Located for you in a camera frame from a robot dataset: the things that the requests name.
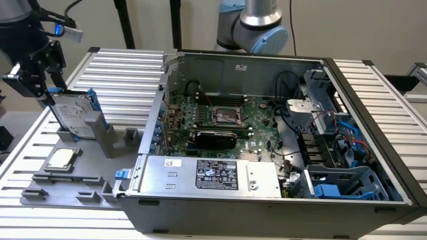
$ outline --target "warning label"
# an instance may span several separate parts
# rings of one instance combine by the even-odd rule
[[[238,190],[236,162],[197,160],[194,186],[197,189]]]

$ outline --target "workbench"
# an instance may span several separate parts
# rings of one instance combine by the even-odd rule
[[[70,74],[66,84],[70,89],[85,90],[94,88],[98,101],[102,106],[106,122],[122,130],[125,127],[136,127],[144,131],[144,107],[140,102],[146,99],[142,84],[136,70],[138,54],[149,54],[152,60],[161,59],[161,52],[138,51],[128,53],[125,50],[114,55],[124,55],[126,71],[117,66],[102,68],[102,62],[96,61],[88,54],[85,60]],[[97,73],[97,78],[88,78]],[[102,80],[102,75],[113,75],[122,83]],[[56,131],[58,123],[46,108],[33,125],[17,143],[10,155],[0,166],[0,239],[108,239],[108,240],[141,240],[141,239],[188,239],[182,235],[142,235],[133,229],[132,223],[122,211],[92,209],[41,208],[21,205],[21,191],[32,181],[32,174],[38,171],[45,158],[50,154],[58,141]],[[427,178],[427,170],[415,169],[421,179]],[[193,239],[229,239],[229,237],[192,236]],[[427,239],[427,216],[415,220],[411,224],[389,224],[364,236],[364,240],[423,240]]]

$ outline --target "blue latch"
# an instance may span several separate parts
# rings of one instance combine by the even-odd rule
[[[315,196],[319,199],[348,199],[348,200],[369,200],[373,197],[373,192],[368,191],[361,195],[341,195],[339,186],[332,184],[319,184],[313,187]]]
[[[114,172],[113,178],[116,180],[128,180],[128,176],[129,176],[129,172],[128,171],[118,170],[118,171]]]

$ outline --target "gray robot arm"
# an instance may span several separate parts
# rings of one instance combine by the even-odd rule
[[[276,0],[222,0],[214,50],[279,54],[288,41],[281,16]]]

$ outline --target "slotted metal surface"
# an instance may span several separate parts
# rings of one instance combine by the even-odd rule
[[[69,89],[97,93],[105,120],[116,131],[144,131],[162,74],[162,52],[101,48],[84,56],[66,84]],[[0,166],[0,206],[20,205],[20,195],[60,140],[60,128],[46,108]]]
[[[120,68],[125,69],[140,69],[136,65],[142,64],[144,58],[141,54],[149,54],[146,51],[137,50],[110,50],[101,49],[102,54],[88,54],[77,66],[76,71],[69,77],[68,83],[76,89],[86,89],[93,87],[97,90],[96,83],[108,83],[105,79],[116,78],[116,83],[128,84],[134,78],[140,76],[133,76],[128,74],[126,76],[116,74],[113,71],[85,71],[85,69],[94,66],[94,68]],[[158,60],[158,57],[152,56],[146,58],[148,60]],[[352,67],[353,64],[360,67],[361,63],[357,61],[343,61],[341,64],[345,67]],[[92,72],[96,72],[98,76],[105,76],[105,78],[89,77],[90,80],[81,78],[82,75],[93,76]],[[76,83],[90,82],[90,85],[80,87]],[[134,90],[129,85],[124,92]],[[114,96],[98,94],[100,103],[105,115],[109,116],[106,120],[109,123],[117,121],[114,128],[125,127],[126,120],[129,117],[125,113],[132,112],[130,116],[134,118],[140,117],[140,113],[134,113],[136,109],[142,111],[149,107],[149,99],[144,100],[142,97],[132,97],[125,94],[117,94],[121,88],[109,88],[109,91],[114,91]],[[403,121],[409,121],[411,118],[403,118]],[[136,125],[140,130],[144,130],[144,125]],[[33,123],[28,133],[22,137],[20,143],[17,144],[14,150],[12,151],[6,161],[0,166],[0,239],[85,239],[85,240],[160,240],[160,239],[188,239],[188,237],[181,235],[161,235],[140,234],[132,226],[130,221],[122,211],[109,211],[109,210],[88,210],[88,209],[60,209],[60,208],[33,208],[20,204],[21,191],[28,187],[30,183],[32,174],[38,171],[45,157],[49,155],[54,144],[58,141],[56,131],[58,124],[49,110],[45,109],[41,113],[38,119]],[[405,156],[405,163],[412,166],[413,170],[423,170],[427,166],[419,164],[419,156]],[[361,240],[424,240],[427,239],[427,217],[419,218],[408,225],[385,225],[377,230],[375,230],[369,235],[360,238]],[[193,236],[192,239],[241,239],[240,237],[217,237],[217,236]],[[271,238],[261,237],[245,237],[244,239],[259,239],[267,240]]]
[[[93,88],[105,120],[116,130],[144,131],[160,76],[164,52],[101,48],[92,53],[69,89]]]
[[[427,123],[375,66],[335,60],[380,130],[427,192]]]

